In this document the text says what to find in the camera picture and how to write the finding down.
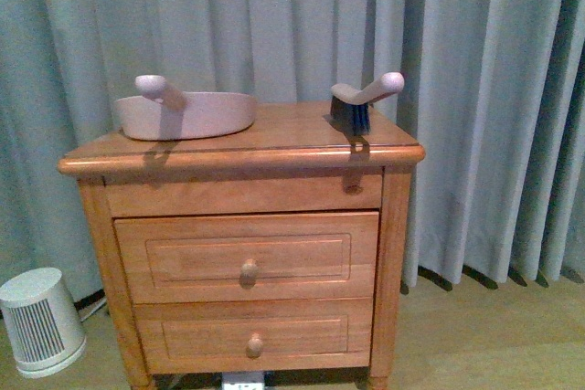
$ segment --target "brush handle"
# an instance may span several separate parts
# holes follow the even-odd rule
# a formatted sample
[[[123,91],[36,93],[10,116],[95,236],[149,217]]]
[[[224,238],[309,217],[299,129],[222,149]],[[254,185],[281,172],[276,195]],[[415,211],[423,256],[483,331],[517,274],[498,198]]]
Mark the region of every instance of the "brush handle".
[[[361,105],[378,102],[404,89],[404,77],[399,72],[389,72],[376,79],[363,90],[354,89],[347,84],[335,84],[331,92],[346,104]]]
[[[169,109],[181,111],[186,106],[186,97],[181,90],[160,75],[141,75],[134,81],[136,88],[149,100],[154,100]]]

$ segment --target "round wooden knob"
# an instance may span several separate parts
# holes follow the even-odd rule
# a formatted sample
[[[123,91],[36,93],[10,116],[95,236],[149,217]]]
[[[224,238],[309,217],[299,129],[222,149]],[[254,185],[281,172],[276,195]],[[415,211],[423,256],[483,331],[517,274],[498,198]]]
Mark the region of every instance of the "round wooden knob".
[[[258,265],[254,259],[247,259],[246,262],[241,266],[241,277],[251,281],[255,280],[258,276]]]
[[[258,358],[260,355],[262,355],[263,347],[264,343],[262,342],[260,335],[258,333],[253,333],[248,340],[246,355],[248,355],[249,358]]]

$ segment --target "wooden drawer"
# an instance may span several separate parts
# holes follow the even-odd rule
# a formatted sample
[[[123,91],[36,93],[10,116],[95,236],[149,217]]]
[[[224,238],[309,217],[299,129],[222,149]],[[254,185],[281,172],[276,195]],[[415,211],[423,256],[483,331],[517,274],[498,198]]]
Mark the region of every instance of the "wooden drawer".
[[[152,374],[368,365],[372,300],[139,305]]]
[[[134,303],[371,297],[378,212],[118,219]]]
[[[110,177],[113,217],[245,214],[379,208],[381,168]]]

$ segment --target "floor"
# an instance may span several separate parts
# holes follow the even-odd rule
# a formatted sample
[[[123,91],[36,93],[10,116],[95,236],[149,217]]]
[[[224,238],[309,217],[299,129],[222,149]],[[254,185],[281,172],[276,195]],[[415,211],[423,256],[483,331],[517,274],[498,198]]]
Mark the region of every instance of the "floor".
[[[585,389],[585,285],[543,288],[509,280],[489,290],[464,276],[452,291],[428,279],[400,298],[393,390]],[[85,323],[89,346],[66,370],[20,377],[0,324],[3,390],[128,389],[112,322],[101,310]],[[356,390],[365,369],[276,374],[277,389]],[[160,378],[160,388],[172,377]],[[176,389],[213,389],[213,375],[185,376]]]

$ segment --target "nightstand top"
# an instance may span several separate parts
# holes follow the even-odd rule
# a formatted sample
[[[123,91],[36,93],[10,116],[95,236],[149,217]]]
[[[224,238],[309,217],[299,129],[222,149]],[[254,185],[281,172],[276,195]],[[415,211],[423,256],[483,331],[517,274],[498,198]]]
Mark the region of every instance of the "nightstand top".
[[[413,165],[419,143],[370,109],[371,133],[348,138],[330,123],[329,101],[261,104],[256,121],[234,134],[189,141],[146,142],[120,132],[68,153],[63,174],[160,174],[203,169]]]

